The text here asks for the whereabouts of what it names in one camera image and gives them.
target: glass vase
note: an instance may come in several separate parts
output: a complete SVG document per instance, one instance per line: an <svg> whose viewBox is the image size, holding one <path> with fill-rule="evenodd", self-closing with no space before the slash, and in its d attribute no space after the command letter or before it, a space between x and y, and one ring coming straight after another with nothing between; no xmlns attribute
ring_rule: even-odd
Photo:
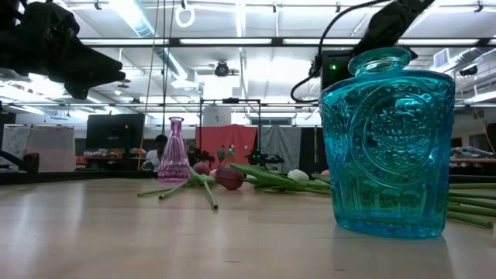
<svg viewBox="0 0 496 279"><path fill-rule="evenodd" d="M170 117L170 135L158 169L162 183L182 183L189 179L189 161L181 135L181 117Z"/></svg>
<svg viewBox="0 0 496 279"><path fill-rule="evenodd" d="M439 236L446 223L455 83L403 70L407 50L350 61L355 74L322 92L320 112L338 224L375 236Z"/></svg>

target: pink glass vase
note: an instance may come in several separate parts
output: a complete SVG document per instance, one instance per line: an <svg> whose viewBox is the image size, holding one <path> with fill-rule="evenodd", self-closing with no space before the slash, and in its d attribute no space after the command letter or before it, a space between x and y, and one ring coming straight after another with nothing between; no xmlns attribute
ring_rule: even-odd
<svg viewBox="0 0 496 279"><path fill-rule="evenodd" d="M181 135L181 117L170 117L169 141L165 146L158 168L158 178L163 183L182 183L189 179L189 161Z"/></svg>

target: table surface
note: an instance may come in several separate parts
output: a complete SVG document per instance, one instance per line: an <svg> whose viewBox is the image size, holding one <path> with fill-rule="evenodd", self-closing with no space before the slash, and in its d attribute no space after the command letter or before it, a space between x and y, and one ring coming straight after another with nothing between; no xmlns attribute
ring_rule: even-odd
<svg viewBox="0 0 496 279"><path fill-rule="evenodd" d="M336 225L329 198L214 190L137 198L155 180L0 188L0 277L490 278L496 235L448 222L443 237L383 239Z"/></svg>

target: red curtain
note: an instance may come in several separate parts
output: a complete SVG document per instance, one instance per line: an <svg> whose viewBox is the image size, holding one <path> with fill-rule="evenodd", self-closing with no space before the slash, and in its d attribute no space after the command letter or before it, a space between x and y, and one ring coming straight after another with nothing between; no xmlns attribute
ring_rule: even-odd
<svg viewBox="0 0 496 279"><path fill-rule="evenodd" d="M200 147L200 128L196 128L196 147ZM234 145L236 155L225 161L236 162L239 164L248 164L246 155L251 153L257 136L256 127L245 127L241 125L229 125L220 127L203 127L201 128L202 151L209 152L214 158L215 163L212 168L217 168L219 159L217 150L224 146L228 151L230 145Z"/></svg>

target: person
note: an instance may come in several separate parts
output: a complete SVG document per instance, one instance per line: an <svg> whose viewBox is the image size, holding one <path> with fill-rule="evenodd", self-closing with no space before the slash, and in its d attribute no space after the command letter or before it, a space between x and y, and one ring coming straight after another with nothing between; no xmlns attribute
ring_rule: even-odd
<svg viewBox="0 0 496 279"><path fill-rule="evenodd" d="M155 138L156 149L150 150L146 154L145 163L143 163L142 169L151 169L151 166L153 165L153 172L158 172L160 160L162 160L162 154L164 153L168 140L169 139L164 135L159 135Z"/></svg>

